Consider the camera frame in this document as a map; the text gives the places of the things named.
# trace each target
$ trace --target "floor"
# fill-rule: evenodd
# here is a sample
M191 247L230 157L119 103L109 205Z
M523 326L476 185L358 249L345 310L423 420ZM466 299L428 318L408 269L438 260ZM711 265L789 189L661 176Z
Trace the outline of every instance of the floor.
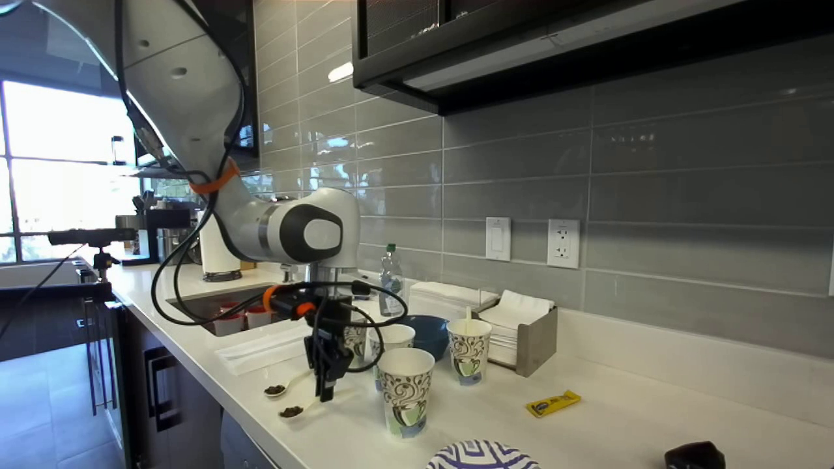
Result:
M92 413L87 348L0 363L0 467L122 469L107 413Z

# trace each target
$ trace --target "yellow object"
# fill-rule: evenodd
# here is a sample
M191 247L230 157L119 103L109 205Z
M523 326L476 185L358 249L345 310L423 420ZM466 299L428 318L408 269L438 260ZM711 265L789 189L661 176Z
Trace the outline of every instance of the yellow object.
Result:
M543 420L543 417L556 413L560 408L577 406L578 402L580 402L578 392L566 390L562 396L549 396L549 398L526 404L526 411L532 417Z

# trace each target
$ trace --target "lower cabinet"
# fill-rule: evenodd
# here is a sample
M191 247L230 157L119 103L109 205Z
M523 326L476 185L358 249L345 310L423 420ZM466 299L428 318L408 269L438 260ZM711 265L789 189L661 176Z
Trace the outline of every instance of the lower cabinet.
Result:
M119 326L127 467L222 469L222 406L132 312Z

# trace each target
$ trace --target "white countertop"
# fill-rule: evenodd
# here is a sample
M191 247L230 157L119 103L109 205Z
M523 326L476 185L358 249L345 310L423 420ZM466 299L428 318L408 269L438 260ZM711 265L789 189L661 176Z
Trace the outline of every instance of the white countertop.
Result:
M295 363L268 365L234 374L216 348L244 344L283 326L216 338L204 327L166 322L152 305L154 269L111 269L114 295L132 305L160 342L205 386L205 390L244 428L244 432L281 467L424 467L424 462L457 439L500 439L522 447L543 469L661 469L664 450L715 439L733 469L832 469L834 430L775 411L743 406L709 392L659 382L607 365L553 357L532 377L489 368L480 386L463 387L451 377L449 363L435 368L433 411L428 428L408 439L382 430L380 396L371 373L347 374L337 398L312 404L312 382L303 379L290 396L272 402L266 386L287 382L306 368ZM197 269L182 273L182 295L239 288L277 282L262 270L248 270L239 282L205 283ZM545 420L526 413L523 404L577 390L584 402ZM281 420L290 404L311 406L296 420Z

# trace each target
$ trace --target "bottle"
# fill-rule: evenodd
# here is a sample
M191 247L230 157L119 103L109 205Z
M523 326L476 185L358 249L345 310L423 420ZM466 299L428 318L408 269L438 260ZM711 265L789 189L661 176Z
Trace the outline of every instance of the bottle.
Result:
M380 260L380 287L388 288L392 295L395 295L402 288L393 243L386 245L386 253ZM378 295L380 297L380 314L398 314L402 312L398 303L392 295L386 295L386 291Z

